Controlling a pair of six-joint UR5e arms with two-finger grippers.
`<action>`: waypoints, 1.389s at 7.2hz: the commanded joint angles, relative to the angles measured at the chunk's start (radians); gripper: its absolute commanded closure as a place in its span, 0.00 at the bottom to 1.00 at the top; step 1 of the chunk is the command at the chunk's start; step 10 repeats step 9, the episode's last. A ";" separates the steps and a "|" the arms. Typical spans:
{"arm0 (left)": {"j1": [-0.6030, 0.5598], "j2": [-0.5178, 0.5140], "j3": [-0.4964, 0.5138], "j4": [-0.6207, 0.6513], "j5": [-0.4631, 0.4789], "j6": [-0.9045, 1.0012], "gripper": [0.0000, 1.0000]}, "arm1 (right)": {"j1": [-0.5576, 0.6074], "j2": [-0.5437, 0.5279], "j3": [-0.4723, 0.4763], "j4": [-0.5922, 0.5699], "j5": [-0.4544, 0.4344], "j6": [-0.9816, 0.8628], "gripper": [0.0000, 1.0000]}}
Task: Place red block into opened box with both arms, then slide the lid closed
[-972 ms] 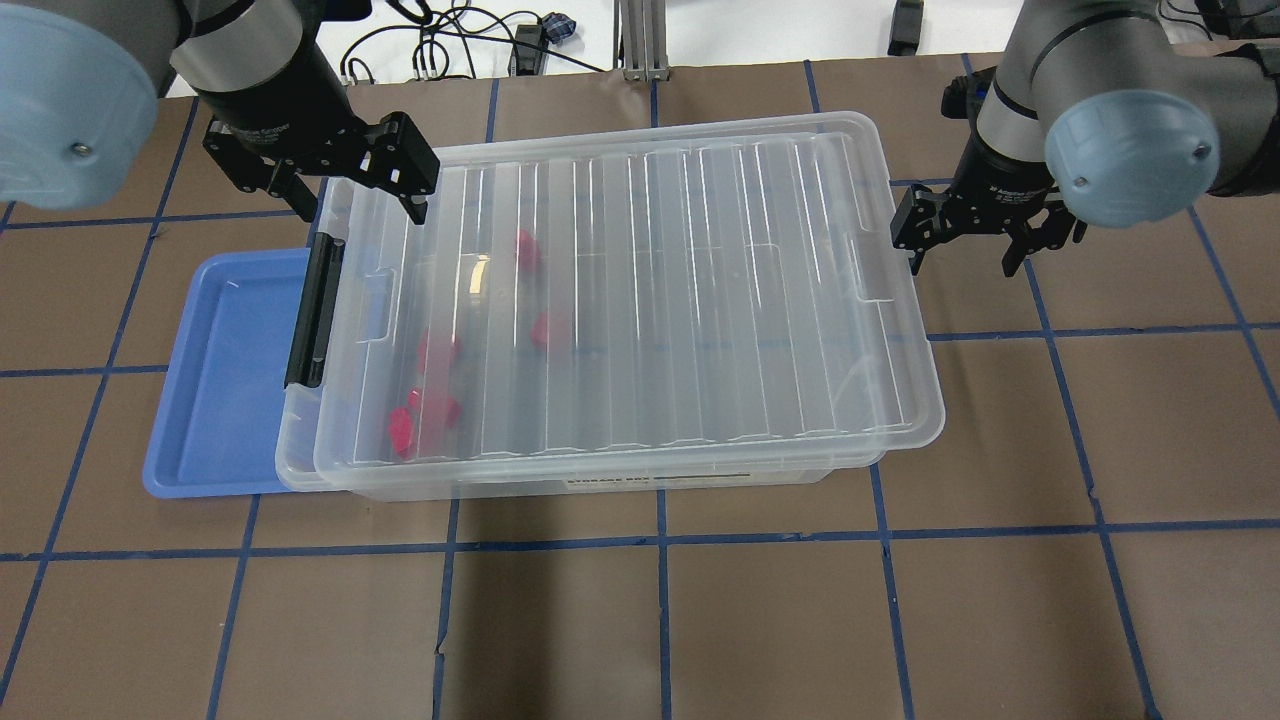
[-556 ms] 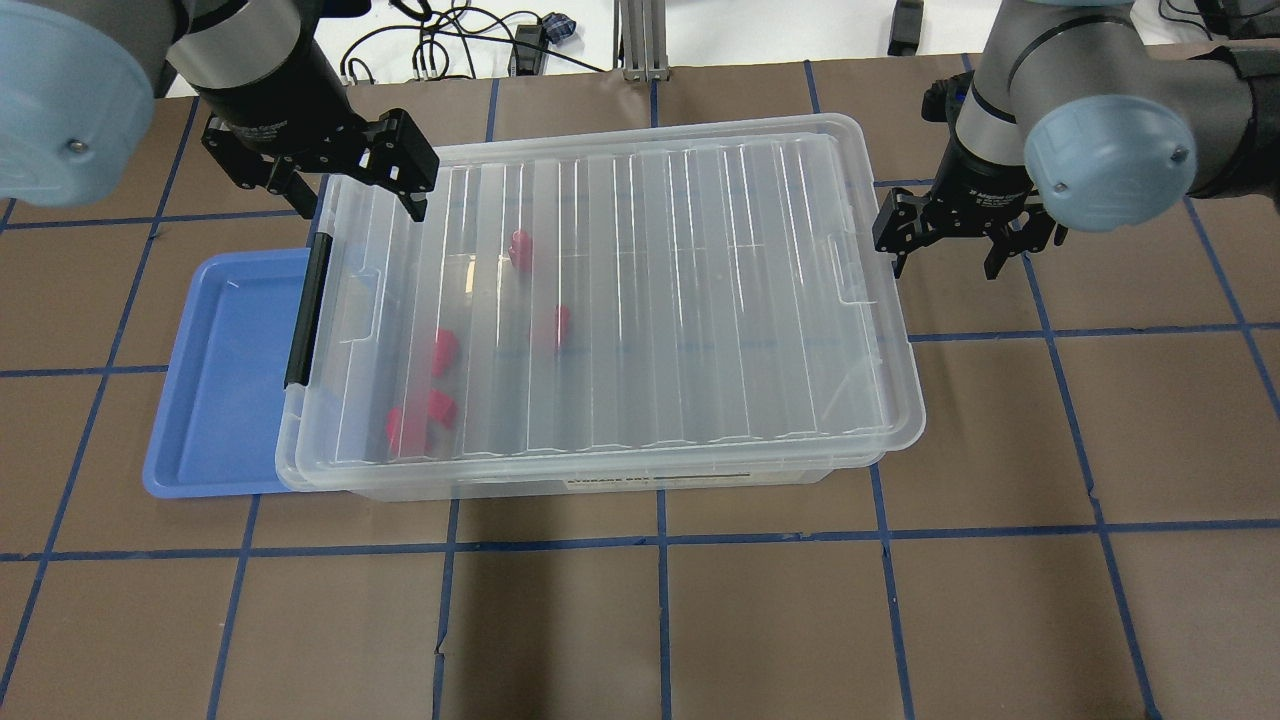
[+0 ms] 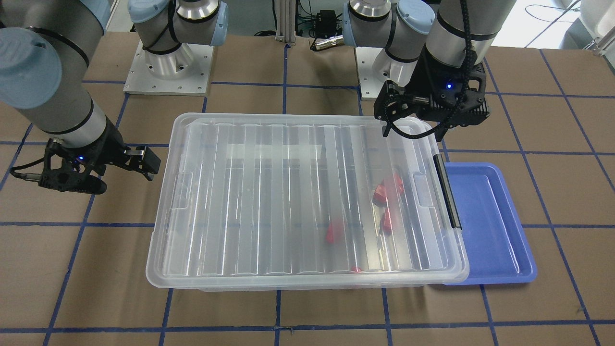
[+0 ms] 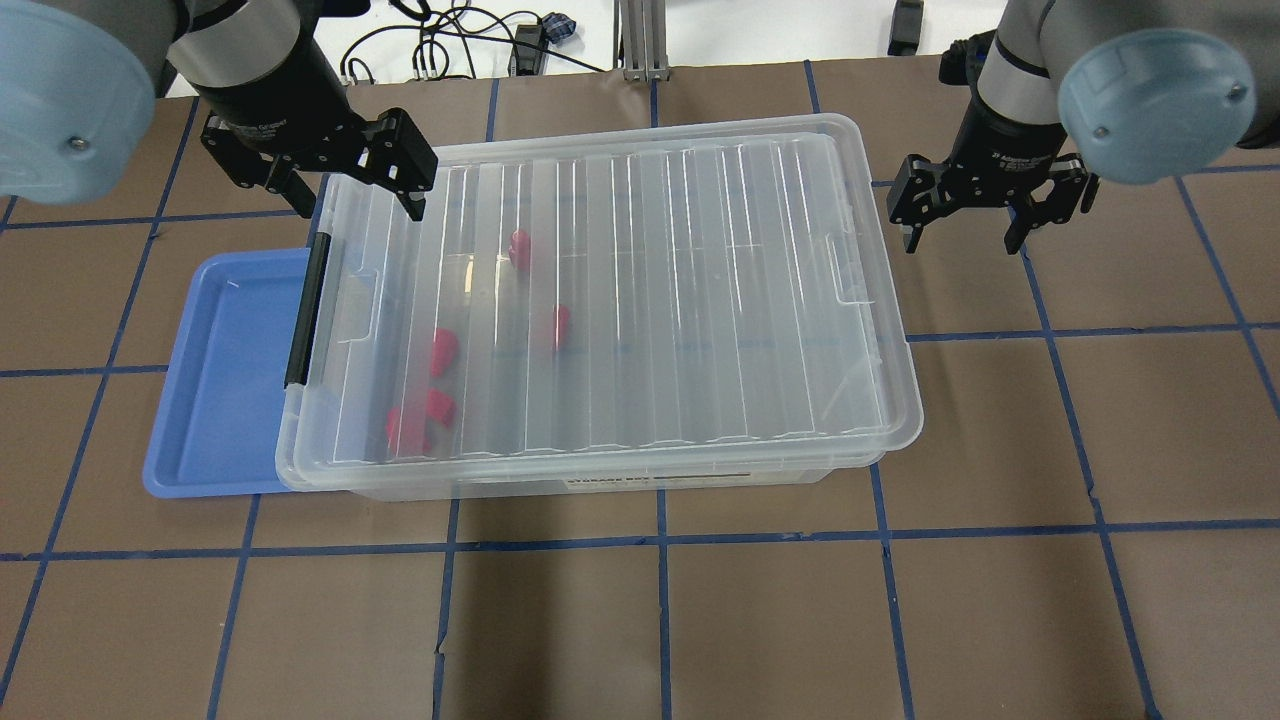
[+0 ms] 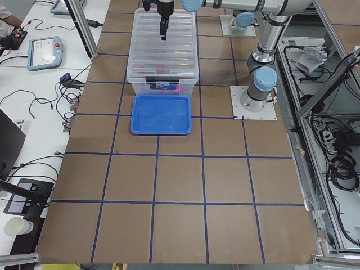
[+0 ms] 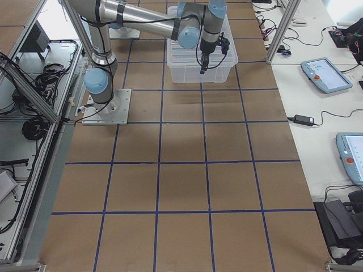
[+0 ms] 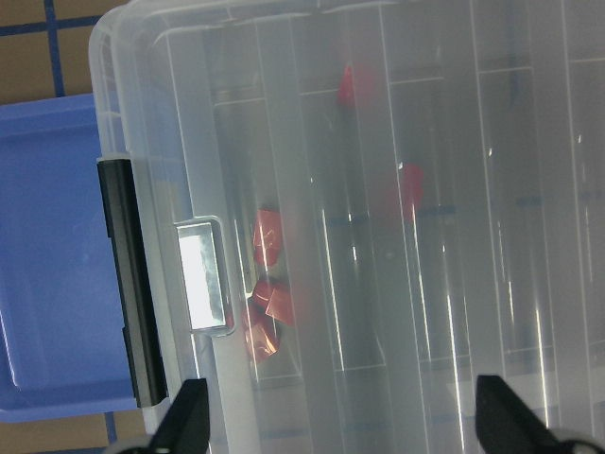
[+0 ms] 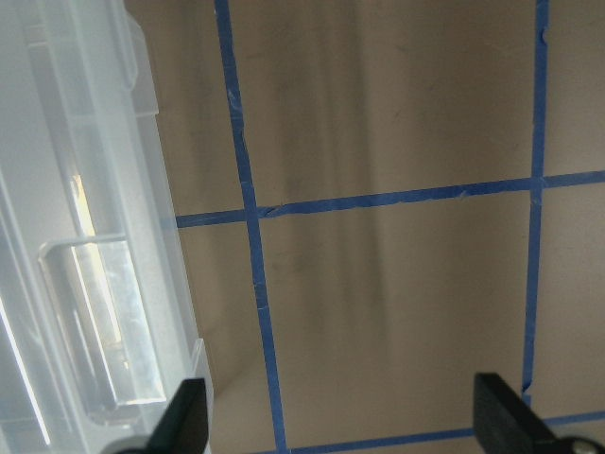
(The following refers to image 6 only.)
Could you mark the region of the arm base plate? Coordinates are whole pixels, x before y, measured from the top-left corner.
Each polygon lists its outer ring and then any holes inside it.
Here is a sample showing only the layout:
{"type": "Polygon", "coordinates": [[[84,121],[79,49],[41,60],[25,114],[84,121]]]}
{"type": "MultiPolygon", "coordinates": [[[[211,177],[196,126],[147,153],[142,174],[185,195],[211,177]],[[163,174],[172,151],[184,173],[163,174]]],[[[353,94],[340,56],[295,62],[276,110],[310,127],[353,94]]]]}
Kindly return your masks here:
{"type": "Polygon", "coordinates": [[[126,125],[130,108],[132,90],[116,89],[111,102],[97,113],[103,106],[96,104],[87,107],[84,112],[83,125],[126,125]]]}

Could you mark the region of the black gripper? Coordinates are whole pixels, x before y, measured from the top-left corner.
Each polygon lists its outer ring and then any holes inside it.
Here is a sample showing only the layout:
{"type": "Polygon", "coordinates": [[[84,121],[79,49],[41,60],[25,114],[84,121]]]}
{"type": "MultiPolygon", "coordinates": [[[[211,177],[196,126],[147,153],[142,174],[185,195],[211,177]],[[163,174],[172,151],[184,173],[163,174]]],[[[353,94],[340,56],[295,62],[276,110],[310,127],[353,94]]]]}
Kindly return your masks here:
{"type": "Polygon", "coordinates": [[[223,59],[217,64],[219,66],[229,51],[230,41],[224,37],[224,33],[222,32],[217,41],[215,42],[207,42],[206,40],[202,39],[200,43],[200,50],[201,50],[201,70],[200,74],[205,74],[207,71],[207,66],[209,64],[209,55],[212,54],[216,47],[221,47],[221,53],[224,55],[223,59]]]}

